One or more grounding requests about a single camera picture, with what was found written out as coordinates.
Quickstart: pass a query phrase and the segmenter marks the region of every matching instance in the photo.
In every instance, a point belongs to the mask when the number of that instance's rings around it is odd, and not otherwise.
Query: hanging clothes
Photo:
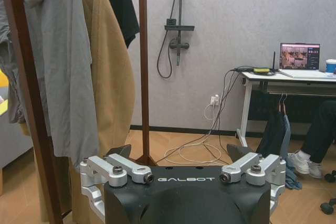
[[[283,114],[279,111],[272,112],[256,152],[262,154],[263,157],[269,154],[280,155],[285,132]]]
[[[91,44],[92,84],[96,104],[100,155],[126,141],[135,86],[130,57],[109,0],[82,0]],[[72,218],[80,224],[102,223],[81,194],[80,175],[70,169]]]
[[[79,167],[85,157],[96,155],[99,148],[90,42],[82,1],[24,0],[24,3],[40,97],[47,128],[50,122],[48,132],[55,156],[71,157]],[[25,108],[21,89],[18,91]]]
[[[24,123],[24,108],[19,98],[18,66],[11,40],[4,0],[0,0],[0,69],[8,78],[8,121]]]
[[[140,31],[132,0],[109,0],[118,20],[126,46],[135,39]]]
[[[295,174],[295,167],[292,165],[289,159],[287,159],[288,156],[288,147],[291,137],[291,127],[288,119],[288,115],[284,115],[283,117],[285,121],[285,136],[283,137],[281,150],[280,150],[280,156],[283,157],[286,160],[286,187],[288,189],[296,189],[301,190],[302,189],[302,183],[298,181],[298,177]]]

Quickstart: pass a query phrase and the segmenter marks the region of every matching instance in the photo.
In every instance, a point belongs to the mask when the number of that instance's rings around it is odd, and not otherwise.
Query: person
[[[322,178],[321,162],[325,157],[336,132],[336,101],[326,101],[319,107],[310,126],[307,138],[300,150],[289,153],[288,159],[296,171],[309,174],[313,178]]]

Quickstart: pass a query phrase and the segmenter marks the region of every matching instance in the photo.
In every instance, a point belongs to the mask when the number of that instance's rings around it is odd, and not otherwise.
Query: logo
[[[202,182],[202,181],[213,181],[215,180],[215,178],[185,178],[185,179],[181,179],[181,178],[158,178],[159,182]]]

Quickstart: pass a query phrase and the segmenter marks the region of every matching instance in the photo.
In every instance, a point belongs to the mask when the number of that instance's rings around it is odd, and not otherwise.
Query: jeans
[[[333,142],[336,129],[336,101],[322,103],[307,134],[302,151],[310,155],[310,160],[321,163]]]

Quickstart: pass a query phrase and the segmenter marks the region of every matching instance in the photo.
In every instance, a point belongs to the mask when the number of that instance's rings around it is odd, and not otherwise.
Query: dumbbell
[[[329,183],[334,183],[336,181],[336,170],[333,170],[332,173],[328,173],[324,176],[324,179]]]
[[[329,203],[323,203],[320,205],[320,208],[322,212],[324,212],[326,215],[330,215],[334,212],[333,205],[336,205],[336,199],[331,199]]]

